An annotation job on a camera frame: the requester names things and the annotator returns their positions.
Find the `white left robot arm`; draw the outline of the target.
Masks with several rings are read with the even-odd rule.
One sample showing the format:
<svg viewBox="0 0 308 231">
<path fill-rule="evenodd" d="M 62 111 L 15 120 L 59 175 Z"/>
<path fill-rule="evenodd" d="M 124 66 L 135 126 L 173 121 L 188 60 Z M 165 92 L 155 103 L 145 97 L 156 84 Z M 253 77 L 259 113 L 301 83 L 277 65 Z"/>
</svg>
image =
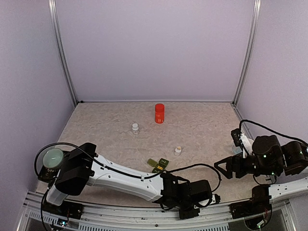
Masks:
<svg viewBox="0 0 308 231">
<path fill-rule="evenodd" d="M 146 173 L 115 164 L 96 153 L 96 145 L 85 143 L 70 152 L 48 150 L 42 160 L 47 170 L 57 170 L 46 201 L 57 214 L 67 210 L 68 196 L 78 196 L 85 186 L 106 187 L 160 205 L 178 209 L 180 219 L 197 217 L 200 209 L 218 204 L 207 180 L 191 182 L 169 172 Z"/>
</svg>

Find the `small white pill bottle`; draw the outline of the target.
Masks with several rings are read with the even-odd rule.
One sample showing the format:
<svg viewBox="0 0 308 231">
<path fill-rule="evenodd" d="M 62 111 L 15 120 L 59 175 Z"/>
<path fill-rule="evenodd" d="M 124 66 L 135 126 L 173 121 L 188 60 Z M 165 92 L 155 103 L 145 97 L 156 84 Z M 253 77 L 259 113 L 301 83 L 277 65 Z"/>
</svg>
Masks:
<svg viewBox="0 0 308 231">
<path fill-rule="evenodd" d="M 137 123 L 132 124 L 132 131 L 134 134 L 139 133 L 139 125 Z"/>
</svg>

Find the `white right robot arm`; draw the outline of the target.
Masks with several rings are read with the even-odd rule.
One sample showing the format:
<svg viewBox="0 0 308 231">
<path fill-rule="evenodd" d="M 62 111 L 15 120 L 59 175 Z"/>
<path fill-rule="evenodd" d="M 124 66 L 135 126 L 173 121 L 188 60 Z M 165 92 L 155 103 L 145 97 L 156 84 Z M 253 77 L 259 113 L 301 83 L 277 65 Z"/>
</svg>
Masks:
<svg viewBox="0 0 308 231">
<path fill-rule="evenodd" d="M 227 179 L 238 179 L 251 174 L 279 177 L 297 175 L 308 169 L 308 146 L 303 141 L 292 139 L 280 145 L 275 135 L 258 136 L 254 140 L 245 134 L 233 136 L 234 145 L 241 152 L 214 164 Z M 262 184 L 252 189 L 252 197 L 246 201 L 246 209 L 255 214 L 264 205 L 308 193 L 308 179 L 304 177 L 288 183 Z"/>
</svg>

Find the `green pill organizer box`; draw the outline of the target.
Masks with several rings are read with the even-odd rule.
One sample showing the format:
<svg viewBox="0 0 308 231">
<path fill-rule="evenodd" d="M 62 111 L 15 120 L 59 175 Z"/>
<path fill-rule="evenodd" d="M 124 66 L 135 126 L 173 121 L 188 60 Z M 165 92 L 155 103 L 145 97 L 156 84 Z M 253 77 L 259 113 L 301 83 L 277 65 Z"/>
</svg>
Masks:
<svg viewBox="0 0 308 231">
<path fill-rule="evenodd" d="M 157 162 L 157 161 L 150 158 L 150 159 L 147 160 L 147 164 L 150 165 L 151 167 L 153 167 L 152 173 L 158 173 L 158 172 L 166 169 L 166 167 L 169 164 L 169 161 L 164 159 L 164 158 L 161 158 Z"/>
</svg>

